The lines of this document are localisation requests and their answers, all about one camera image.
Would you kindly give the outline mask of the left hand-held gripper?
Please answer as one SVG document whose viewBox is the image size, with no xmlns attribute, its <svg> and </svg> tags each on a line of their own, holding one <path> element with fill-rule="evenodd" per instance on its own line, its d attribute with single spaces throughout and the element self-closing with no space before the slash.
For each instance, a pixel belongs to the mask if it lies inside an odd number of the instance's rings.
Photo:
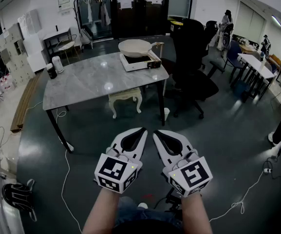
<svg viewBox="0 0 281 234">
<path fill-rule="evenodd" d="M 148 131 L 144 127 L 132 128 L 118 134 L 102 153 L 94 171 L 100 187 L 122 194 L 137 179 L 143 163 L 140 161 Z"/>
</svg>

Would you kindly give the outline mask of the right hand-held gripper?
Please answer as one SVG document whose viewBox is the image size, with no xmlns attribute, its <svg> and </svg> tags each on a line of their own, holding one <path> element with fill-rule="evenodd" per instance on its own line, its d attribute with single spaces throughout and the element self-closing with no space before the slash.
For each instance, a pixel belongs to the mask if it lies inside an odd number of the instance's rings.
<svg viewBox="0 0 281 234">
<path fill-rule="evenodd" d="M 153 140 L 163 164 L 169 164 L 163 168 L 163 174 L 182 197 L 200 191 L 213 179 L 205 158 L 199 157 L 196 150 L 191 151 L 185 136 L 169 130 L 155 130 Z M 179 157 L 186 150 L 190 152 Z"/>
</svg>

